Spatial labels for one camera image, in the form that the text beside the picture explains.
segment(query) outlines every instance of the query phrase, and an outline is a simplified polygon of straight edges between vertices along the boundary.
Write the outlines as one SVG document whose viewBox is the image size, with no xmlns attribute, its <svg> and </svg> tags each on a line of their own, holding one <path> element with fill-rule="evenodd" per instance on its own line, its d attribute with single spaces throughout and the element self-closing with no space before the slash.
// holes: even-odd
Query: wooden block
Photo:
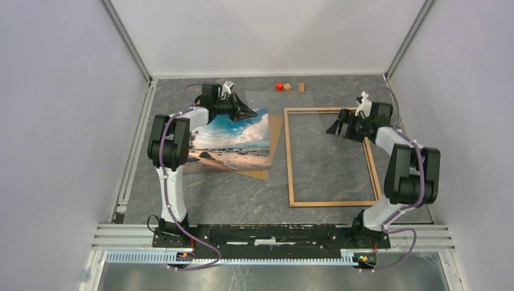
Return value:
<svg viewBox="0 0 514 291">
<path fill-rule="evenodd" d="M 284 84 L 284 91 L 289 92 L 291 90 L 293 90 L 293 86 L 291 86 L 291 84 L 289 84 L 289 83 L 285 83 Z"/>
</svg>

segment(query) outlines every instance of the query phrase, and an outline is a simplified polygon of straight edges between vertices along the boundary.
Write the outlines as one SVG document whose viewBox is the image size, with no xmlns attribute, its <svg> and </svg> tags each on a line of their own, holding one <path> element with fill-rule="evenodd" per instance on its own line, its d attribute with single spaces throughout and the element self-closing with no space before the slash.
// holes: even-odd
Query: printed picture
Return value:
<svg viewBox="0 0 514 291">
<path fill-rule="evenodd" d="M 238 122 L 219 115 L 191 132 L 184 173 L 269 170 L 268 110 L 254 111 L 257 117 Z"/>
</svg>

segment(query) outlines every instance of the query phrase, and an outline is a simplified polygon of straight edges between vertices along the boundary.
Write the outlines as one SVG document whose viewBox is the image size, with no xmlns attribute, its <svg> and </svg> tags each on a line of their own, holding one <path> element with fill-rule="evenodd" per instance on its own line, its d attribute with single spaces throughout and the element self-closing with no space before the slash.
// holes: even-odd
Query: wooden frame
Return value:
<svg viewBox="0 0 514 291">
<path fill-rule="evenodd" d="M 285 154 L 287 158 L 287 183 L 289 185 L 289 207 L 337 207 L 337 206 L 372 206 L 382 197 L 380 182 L 376 174 L 375 161 L 371 152 L 368 138 L 364 138 L 362 146 L 368 165 L 373 194 L 373 201 L 322 201 L 322 202 L 297 202 L 295 201 L 295 190 L 293 188 L 293 161 L 291 157 L 291 141 L 289 138 L 289 114 L 337 114 L 341 109 L 355 111 L 356 107 L 303 107 L 303 108 L 284 108 L 284 128 L 285 128 Z"/>
</svg>

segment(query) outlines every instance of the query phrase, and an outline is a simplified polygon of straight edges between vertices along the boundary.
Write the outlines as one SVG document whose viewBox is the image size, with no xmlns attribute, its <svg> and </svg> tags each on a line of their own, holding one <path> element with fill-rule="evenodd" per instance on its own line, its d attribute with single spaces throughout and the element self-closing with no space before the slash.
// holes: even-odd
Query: gray floor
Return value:
<svg viewBox="0 0 514 291">
<path fill-rule="evenodd" d="M 270 114 L 283 115 L 284 107 L 355 106 L 363 90 L 386 85 L 382 76 L 297 76 L 232 78 L 239 97 L 254 109 L 268 108 Z M 189 106 L 184 87 L 204 81 L 225 79 L 159 80 L 147 124 L 143 147 L 136 168 L 126 224 L 143 224 L 149 215 L 160 215 L 161 194 L 155 168 L 146 155 L 146 146 L 158 113 L 170 114 Z M 306 92 L 275 92 L 277 82 L 306 83 Z M 194 98 L 199 89 L 190 89 Z M 385 90 L 370 95 L 372 101 L 392 102 Z M 336 115 L 291 115 L 290 130 L 293 172 L 297 201 L 370 200 L 373 192 L 362 145 L 326 135 L 324 130 Z M 383 182 L 389 157 L 373 145 L 379 179 Z M 184 199 L 189 221 L 196 223 L 346 223 L 362 207 L 290 208 L 285 163 L 284 130 L 267 181 L 235 173 L 184 175 Z M 399 222 L 432 222 L 428 208 L 421 207 L 401 217 Z"/>
<path fill-rule="evenodd" d="M 386 266 L 403 254 L 380 253 Z M 163 265 L 106 264 L 98 290 L 449 290 L 437 253 L 414 253 L 398 267 L 361 273 L 343 266 L 217 266 L 173 272 Z"/>
</svg>

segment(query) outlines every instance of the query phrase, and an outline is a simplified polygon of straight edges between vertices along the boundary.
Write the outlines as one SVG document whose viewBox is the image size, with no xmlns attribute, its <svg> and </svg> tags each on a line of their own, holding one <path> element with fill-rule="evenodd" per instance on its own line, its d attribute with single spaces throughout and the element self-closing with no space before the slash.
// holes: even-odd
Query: white wall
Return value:
<svg viewBox="0 0 514 291">
<path fill-rule="evenodd" d="M 0 290 L 76 290 L 145 82 L 99 1 L 0 7 Z"/>
<path fill-rule="evenodd" d="M 423 0 L 113 0 L 153 75 L 383 73 Z"/>
<path fill-rule="evenodd" d="M 407 131 L 441 150 L 435 214 L 470 290 L 512 290 L 514 2 L 437 1 L 392 77 Z"/>
</svg>

